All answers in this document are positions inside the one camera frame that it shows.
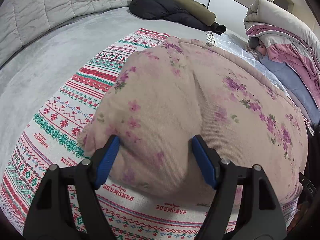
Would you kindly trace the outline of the person right hand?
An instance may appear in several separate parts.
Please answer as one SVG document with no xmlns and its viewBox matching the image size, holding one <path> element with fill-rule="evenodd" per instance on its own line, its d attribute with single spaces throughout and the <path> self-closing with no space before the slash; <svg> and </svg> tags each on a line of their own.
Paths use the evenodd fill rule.
<svg viewBox="0 0 320 240">
<path fill-rule="evenodd" d="M 290 232 L 292 229 L 296 227 L 296 225 L 301 221 L 303 216 L 307 213 L 309 206 L 309 202 L 303 202 L 297 206 L 298 211 L 295 213 L 293 219 L 291 220 L 291 223 L 287 228 L 287 232 Z"/>
</svg>

